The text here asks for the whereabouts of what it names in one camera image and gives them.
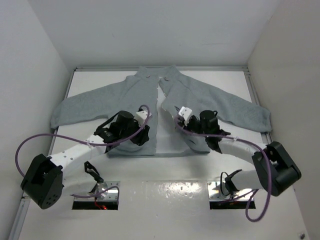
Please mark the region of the grey zip-up jacket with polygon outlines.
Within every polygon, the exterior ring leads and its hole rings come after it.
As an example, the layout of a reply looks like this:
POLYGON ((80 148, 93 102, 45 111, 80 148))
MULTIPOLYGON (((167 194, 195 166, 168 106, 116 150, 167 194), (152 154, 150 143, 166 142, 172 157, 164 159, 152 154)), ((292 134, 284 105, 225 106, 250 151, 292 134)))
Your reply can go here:
POLYGON ((272 130, 271 113, 216 86, 182 74, 175 66, 159 69, 141 67, 123 81, 68 97, 53 111, 50 126, 72 125, 97 119, 108 119, 119 111, 131 113, 141 105, 151 111, 148 121, 149 140, 142 146, 125 141, 112 149, 108 156, 156 156, 158 127, 158 91, 164 93, 161 108, 173 122, 181 107, 190 108, 198 116, 204 110, 217 111, 219 120, 254 132, 272 130))

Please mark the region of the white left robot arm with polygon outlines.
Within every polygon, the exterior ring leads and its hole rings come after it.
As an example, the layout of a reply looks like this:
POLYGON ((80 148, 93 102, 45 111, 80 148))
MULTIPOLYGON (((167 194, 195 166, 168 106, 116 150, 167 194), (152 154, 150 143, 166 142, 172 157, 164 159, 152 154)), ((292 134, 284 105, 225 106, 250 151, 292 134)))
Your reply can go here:
POLYGON ((74 193, 73 197, 97 200, 117 186, 106 187, 104 179, 89 161, 127 141, 139 147, 144 145, 149 140, 150 127, 147 123, 150 117, 151 112, 146 105, 142 105, 135 114, 121 110, 99 125, 86 140, 76 139, 75 146, 56 154, 35 156, 20 184, 21 189, 43 210, 52 207, 71 186, 78 186, 79 192, 86 192, 86 195, 74 193), (93 183, 67 181, 67 175, 79 166, 84 167, 93 183))

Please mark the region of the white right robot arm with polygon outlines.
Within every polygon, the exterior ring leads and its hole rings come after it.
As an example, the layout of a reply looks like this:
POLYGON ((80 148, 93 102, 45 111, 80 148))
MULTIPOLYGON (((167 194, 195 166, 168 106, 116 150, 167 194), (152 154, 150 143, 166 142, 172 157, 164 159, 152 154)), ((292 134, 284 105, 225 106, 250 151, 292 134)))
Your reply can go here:
POLYGON ((301 177, 302 173, 284 146, 273 141, 258 145, 248 140, 232 137, 218 123, 216 110, 204 110, 196 117, 186 107, 179 111, 180 126, 197 137, 204 137, 208 147, 220 154, 231 155, 251 163, 254 171, 236 170, 224 180, 224 189, 233 194, 241 189, 264 189, 277 197, 301 177))

